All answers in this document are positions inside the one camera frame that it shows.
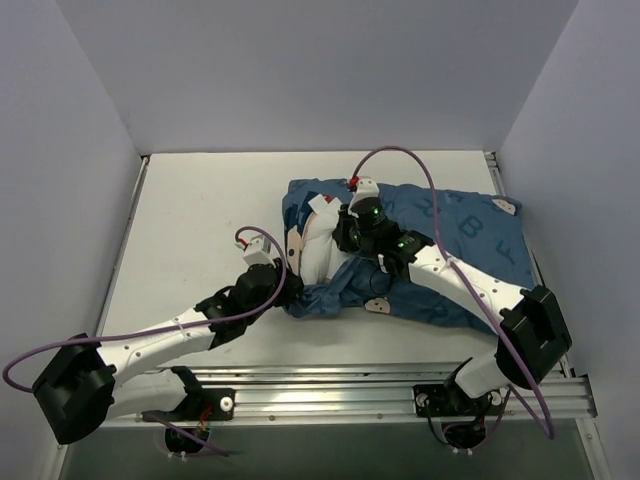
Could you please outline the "white pillow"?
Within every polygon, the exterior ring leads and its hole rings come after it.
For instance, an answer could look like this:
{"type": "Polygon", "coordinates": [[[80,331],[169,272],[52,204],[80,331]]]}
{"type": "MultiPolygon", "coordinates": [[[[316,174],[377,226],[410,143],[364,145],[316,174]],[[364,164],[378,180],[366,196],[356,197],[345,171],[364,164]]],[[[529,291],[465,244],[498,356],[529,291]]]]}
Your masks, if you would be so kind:
{"type": "Polygon", "coordinates": [[[349,255],[342,252],[333,239],[342,202],[338,198],[328,200],[318,194],[308,205],[311,215],[302,235],[299,267],[299,275],[305,286],[329,282],[349,259],[349,255]]]}

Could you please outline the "blue cartoon print pillowcase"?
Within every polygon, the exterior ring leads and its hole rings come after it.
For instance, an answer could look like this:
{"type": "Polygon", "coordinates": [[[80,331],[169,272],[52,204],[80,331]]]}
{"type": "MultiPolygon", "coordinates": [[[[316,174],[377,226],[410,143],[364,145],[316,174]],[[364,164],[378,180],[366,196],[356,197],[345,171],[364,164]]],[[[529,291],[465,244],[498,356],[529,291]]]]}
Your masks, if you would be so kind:
{"type": "MultiPolygon", "coordinates": [[[[448,253],[499,280],[534,287],[517,201],[455,190],[430,192],[411,184],[382,184],[379,189],[385,213],[401,228],[440,238],[448,253]]],[[[303,229],[313,213],[309,203],[318,195],[342,203],[351,198],[343,179],[297,179],[282,199],[287,260],[295,271],[301,269],[303,229]]],[[[347,259],[333,279],[307,281],[299,299],[285,310],[295,318],[329,318],[351,307],[438,327],[492,331],[487,321],[446,297],[357,258],[347,259]]]]}

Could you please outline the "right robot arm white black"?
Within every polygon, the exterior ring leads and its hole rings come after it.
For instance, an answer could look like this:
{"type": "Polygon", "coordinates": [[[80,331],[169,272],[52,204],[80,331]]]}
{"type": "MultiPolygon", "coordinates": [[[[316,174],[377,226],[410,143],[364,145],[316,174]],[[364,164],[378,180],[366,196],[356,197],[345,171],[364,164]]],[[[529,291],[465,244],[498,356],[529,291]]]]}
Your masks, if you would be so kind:
{"type": "Polygon", "coordinates": [[[430,237],[401,229],[376,197],[342,205],[333,238],[340,250],[435,291],[496,333],[495,350],[465,361],[450,376],[444,400],[455,412],[469,411],[492,390],[510,385],[533,389],[572,345],[551,290],[542,285],[527,290],[466,264],[430,237]]]}

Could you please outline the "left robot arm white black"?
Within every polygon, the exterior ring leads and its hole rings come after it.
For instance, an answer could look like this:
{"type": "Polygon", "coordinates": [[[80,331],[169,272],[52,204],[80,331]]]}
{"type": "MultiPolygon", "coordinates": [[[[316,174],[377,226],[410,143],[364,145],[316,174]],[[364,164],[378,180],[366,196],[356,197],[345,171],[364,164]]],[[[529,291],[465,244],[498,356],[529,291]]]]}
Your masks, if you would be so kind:
{"type": "Polygon", "coordinates": [[[265,310],[288,307],[302,292],[301,278],[281,262],[252,265],[235,284],[156,327],[112,341],[80,334],[63,343],[32,393],[62,445],[133,413],[195,418],[205,404],[200,382],[186,367],[163,364],[236,340],[265,310]]]}

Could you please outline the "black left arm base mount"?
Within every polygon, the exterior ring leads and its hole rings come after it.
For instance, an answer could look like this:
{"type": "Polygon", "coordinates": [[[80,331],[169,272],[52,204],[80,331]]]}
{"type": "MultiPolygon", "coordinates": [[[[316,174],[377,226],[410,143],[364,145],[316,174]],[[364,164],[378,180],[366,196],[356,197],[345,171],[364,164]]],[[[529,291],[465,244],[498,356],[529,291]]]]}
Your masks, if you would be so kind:
{"type": "Polygon", "coordinates": [[[143,412],[142,418],[152,421],[155,416],[170,423],[230,421],[234,416],[235,395],[231,388],[192,390],[173,409],[143,412]]]}

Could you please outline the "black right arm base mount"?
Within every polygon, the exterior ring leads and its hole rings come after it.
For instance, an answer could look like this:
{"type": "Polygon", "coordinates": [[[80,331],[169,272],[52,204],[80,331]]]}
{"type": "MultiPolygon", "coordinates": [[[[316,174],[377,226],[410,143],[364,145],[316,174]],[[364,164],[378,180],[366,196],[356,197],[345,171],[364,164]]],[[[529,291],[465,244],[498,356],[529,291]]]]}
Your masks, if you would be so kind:
{"type": "Polygon", "coordinates": [[[413,386],[413,396],[416,415],[422,418],[497,415],[503,404],[499,393],[471,398],[455,384],[417,384],[413,386]]]}

